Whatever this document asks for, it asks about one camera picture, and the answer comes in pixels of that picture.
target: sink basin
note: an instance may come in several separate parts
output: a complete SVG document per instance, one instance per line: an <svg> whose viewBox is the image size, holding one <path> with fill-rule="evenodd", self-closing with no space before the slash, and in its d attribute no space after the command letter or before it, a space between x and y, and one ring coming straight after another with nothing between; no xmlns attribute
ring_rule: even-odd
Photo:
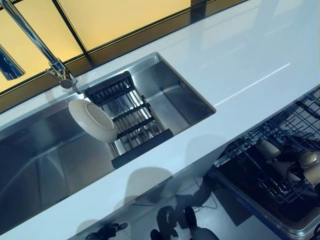
<svg viewBox="0 0 320 240"><path fill-rule="evenodd" d="M161 129L172 136L215 113L157 53L119 69L96 86L124 72ZM85 96L70 95L0 131L0 235L128 162L121 160L121 152L115 154L115 144L87 134L69 113L68 103L88 97L96 86L83 91Z"/></svg>

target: dishwasher door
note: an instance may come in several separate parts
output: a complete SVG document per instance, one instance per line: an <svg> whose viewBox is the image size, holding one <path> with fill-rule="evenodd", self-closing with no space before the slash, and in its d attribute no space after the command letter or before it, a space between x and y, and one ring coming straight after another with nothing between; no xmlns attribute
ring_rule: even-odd
<svg viewBox="0 0 320 240"><path fill-rule="evenodd" d="M258 146L262 140L280 154L266 157ZM320 197L305 178L306 152L320 153L319 87L230 143L209 175L282 239L308 240L320 223ZM313 164L320 166L320 154Z"/></svg>

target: white countertop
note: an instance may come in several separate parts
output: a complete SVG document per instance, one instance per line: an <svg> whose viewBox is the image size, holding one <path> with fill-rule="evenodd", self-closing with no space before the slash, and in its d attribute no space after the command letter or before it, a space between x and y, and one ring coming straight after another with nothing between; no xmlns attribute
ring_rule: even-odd
<svg viewBox="0 0 320 240"><path fill-rule="evenodd" d="M78 77L84 88L158 52L217 110L193 127L0 236L65 240L319 84L317 0L249 0L156 40ZM0 115L0 130L71 94L60 87ZM148 175L132 179L138 170Z"/></svg>

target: white plate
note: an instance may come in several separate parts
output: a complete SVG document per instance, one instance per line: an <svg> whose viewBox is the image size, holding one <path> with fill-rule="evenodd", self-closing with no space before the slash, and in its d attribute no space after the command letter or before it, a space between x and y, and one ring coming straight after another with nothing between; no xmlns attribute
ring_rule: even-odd
<svg viewBox="0 0 320 240"><path fill-rule="evenodd" d="M71 100L68 107L73 119L88 134L107 143L117 140L118 128L100 107L83 99Z"/></svg>

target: faucet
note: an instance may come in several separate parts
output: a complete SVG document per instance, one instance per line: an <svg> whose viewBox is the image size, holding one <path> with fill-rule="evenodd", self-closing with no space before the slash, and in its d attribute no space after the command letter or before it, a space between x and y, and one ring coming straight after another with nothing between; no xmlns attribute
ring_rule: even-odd
<svg viewBox="0 0 320 240"><path fill-rule="evenodd" d="M11 3L10 0L0 0L0 6L5 9L13 20L20 26L24 33L31 39L37 48L48 59L49 65L54 72L46 69L45 71L60 82L61 87L69 89L75 88L77 83L76 78L66 68L63 62L55 57L45 43L40 39L36 32L32 29L29 23L21 15L18 9ZM24 74L23 69L14 61L7 51L0 45L0 71L4 73L7 80L16 79Z"/></svg>

